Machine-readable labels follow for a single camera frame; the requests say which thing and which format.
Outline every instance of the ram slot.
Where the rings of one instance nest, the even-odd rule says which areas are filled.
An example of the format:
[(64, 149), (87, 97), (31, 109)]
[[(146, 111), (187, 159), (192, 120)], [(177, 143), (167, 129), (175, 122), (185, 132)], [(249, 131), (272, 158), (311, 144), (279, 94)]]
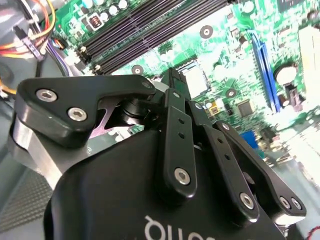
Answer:
[(271, 71), (266, 44), (260, 41), (252, 41), (252, 44), (256, 61), (258, 63), (260, 74), (263, 80), (266, 96), (268, 98), (269, 106), (274, 113), (279, 113), (281, 107), (277, 96), (276, 81)]
[(104, 52), (109, 47), (114, 46), (117, 43), (126, 39), (130, 35), (134, 34), (139, 28), (145, 27), (150, 22), (154, 21), (160, 17), (163, 12), (168, 11), (168, 8), (171, 9), (172, 6), (177, 6), (176, 3), (172, 3), (167, 0), (158, 0), (158, 1), (147, 1), (137, 9), (134, 9), (128, 17), (122, 18), (119, 22), (112, 25), (109, 28), (106, 28), (103, 32), (93, 36), (87, 42), (83, 44), (86, 47), (87, 53), (92, 57), (96, 57), (100, 52)]
[(162, 4), (160, 9), (154, 9), (154, 11), (149, 10), (147, 14), (137, 20), (131, 19), (126, 26), (114, 29), (113, 31), (109, 32), (108, 36), (99, 40), (100, 44), (96, 48), (93, 48), (92, 50), (87, 48), (88, 54), (91, 55), (92, 58), (100, 56), (108, 49), (116, 46), (126, 38), (142, 30), (145, 26), (152, 23), (167, 12), (170, 12), (172, 9), (176, 8), (185, 1), (186, 0), (176, 0), (174, 2), (169, 1), (170, 4)]
[(168, 41), (173, 36), (181, 33), (188, 27), (201, 21), (217, 10), (225, 7), (228, 1), (221, 0), (198, 0), (195, 4), (190, 5), (183, 11), (177, 13), (174, 17), (167, 19), (159, 26), (153, 28), (150, 32), (140, 36), (138, 39), (123, 46), (99, 62), (100, 70), (103, 74), (110, 74), (130, 63), (134, 59), (148, 52), (160, 44)]

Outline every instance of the black metal arm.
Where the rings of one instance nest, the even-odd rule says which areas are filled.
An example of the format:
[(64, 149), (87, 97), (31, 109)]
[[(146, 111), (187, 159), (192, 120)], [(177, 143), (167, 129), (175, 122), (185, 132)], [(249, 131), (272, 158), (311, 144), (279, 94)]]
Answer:
[[(88, 152), (88, 141), (133, 123), (144, 131)], [(228, 123), (211, 124), (174, 69), (157, 88), (139, 75), (27, 79), (8, 142), (55, 188), (48, 239), (275, 240), (275, 224), (306, 216)]]

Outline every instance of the blue pcie slot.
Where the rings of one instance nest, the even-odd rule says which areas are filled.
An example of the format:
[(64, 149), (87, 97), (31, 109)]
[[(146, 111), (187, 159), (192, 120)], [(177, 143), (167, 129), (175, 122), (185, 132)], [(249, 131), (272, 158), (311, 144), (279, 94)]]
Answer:
[(270, 108), (274, 113), (279, 113), (281, 108), (277, 96), (276, 81), (271, 71), (266, 44), (264, 42), (260, 42), (259, 40), (255, 40), (254, 38), (252, 38), (252, 40), (253, 50), (263, 79)]

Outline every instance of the screw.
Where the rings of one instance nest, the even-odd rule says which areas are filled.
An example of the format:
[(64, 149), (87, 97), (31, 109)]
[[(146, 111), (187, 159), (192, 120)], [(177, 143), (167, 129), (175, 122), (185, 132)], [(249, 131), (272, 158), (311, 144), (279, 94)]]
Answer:
[(180, 95), (176, 93), (175, 91), (173, 92), (173, 95), (175, 95), (177, 98), (180, 98)]
[(222, 127), (223, 127), (225, 130), (230, 130), (230, 127), (229, 127), (227, 124), (225, 124), (225, 123), (222, 123)]
[(40, 89), (36, 91), (35, 95), (38, 99), (44, 102), (54, 102), (57, 100), (57, 94), (54, 91), (48, 90), (48, 89)]
[(68, 110), (68, 116), (74, 121), (82, 122), (87, 119), (87, 113), (78, 107), (72, 107)]
[(196, 107), (197, 109), (199, 109), (199, 110), (202, 109), (202, 106), (201, 106), (199, 103), (196, 102), (194, 105), (195, 105), (195, 107)]
[(296, 206), (297, 209), (300, 209), (300, 210), (302, 209), (302, 206), (295, 198), (292, 197), (291, 201), (293, 202), (293, 204)]
[(290, 203), (283, 196), (280, 197), (280, 201), (286, 209), (291, 209)]
[(248, 194), (241, 192), (240, 193), (240, 199), (241, 202), (250, 210), (254, 209), (255, 204), (254, 201), (252, 201), (251, 197), (249, 197)]
[(174, 170), (175, 179), (182, 185), (188, 185), (190, 183), (190, 176), (186, 170), (178, 167)]
[(148, 89), (151, 89), (151, 88), (152, 88), (151, 83), (148, 82), (148, 81), (143, 81), (143, 82), (142, 82), (142, 85), (145, 86), (145, 87), (148, 88)]

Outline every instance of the black ram slot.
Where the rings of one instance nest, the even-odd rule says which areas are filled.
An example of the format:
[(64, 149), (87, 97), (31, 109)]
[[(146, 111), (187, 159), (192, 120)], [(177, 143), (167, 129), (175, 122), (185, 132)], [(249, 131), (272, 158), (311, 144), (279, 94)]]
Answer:
[(143, 18), (149, 11), (153, 12), (154, 9), (158, 9), (160, 5), (167, 2), (167, 0), (148, 0), (143, 5), (132, 10), (127, 17), (124, 17), (117, 21), (115, 24), (103, 30), (101, 33), (94, 35), (83, 45), (88, 51), (91, 51), (100, 46), (106, 39), (114, 34), (121, 33), (124, 29), (131, 25), (132, 22), (138, 21)]
[(112, 54), (112, 56), (103, 59), (103, 62), (100, 64), (101, 68), (103, 69), (104, 67), (109, 66), (114, 62), (122, 61), (123, 57), (131, 54), (131, 52), (137, 50), (138, 47), (145, 46), (147, 50), (149, 50), (150, 48), (148, 47), (149, 42), (146, 40), (147, 38), (150, 40), (159, 35), (163, 29), (166, 30), (167, 26), (169, 26), (170, 24), (179, 23), (181, 22), (181, 19), (187, 19), (192, 14), (201, 12), (204, 8), (207, 8), (207, 6), (204, 7), (204, 3), (206, 2), (207, 0), (197, 1), (195, 4), (188, 6), (188, 8), (185, 8), (183, 11), (177, 13), (174, 17), (167, 19), (165, 22), (162, 22), (159, 26), (146, 33), (146, 35), (143, 35), (138, 39), (132, 41), (131, 43), (125, 45), (124, 47), (120, 48), (117, 52)]
[(192, 8), (192, 10), (185, 9), (183, 12), (175, 15), (174, 18), (168, 19), (152, 32), (149, 32), (144, 38), (131, 42), (118, 52), (112, 54), (112, 56), (104, 59), (100, 63), (102, 72), (110, 74), (125, 64), (130, 63), (150, 49), (159, 46), (193, 24), (223, 8), (228, 4), (228, 1), (212, 0), (210, 4), (208, 4), (208, 1), (198, 1), (198, 3), (201, 3), (197, 5), (198, 7)]
[(104, 53), (106, 50), (112, 48), (113, 46), (119, 44), (121, 41), (125, 40), (126, 38), (130, 37), (132, 34), (136, 33), (137, 31), (143, 29), (146, 25), (149, 23), (155, 21), (165, 13), (169, 12), (170, 10), (176, 8), (179, 4), (182, 2), (185, 2), (186, 0), (176, 0), (172, 2), (171, 4), (168, 4), (167, 6), (162, 5), (160, 9), (156, 10), (155, 12), (149, 11), (147, 15), (145, 15), (143, 18), (140, 18), (139, 20), (132, 22), (129, 26), (126, 26), (125, 29), (122, 31), (116, 29), (113, 31), (114, 33), (111, 33), (107, 36), (104, 42), (102, 42), (99, 46), (97, 46), (93, 50), (88, 50), (88, 54), (92, 58), (96, 58), (100, 56), (102, 53)]

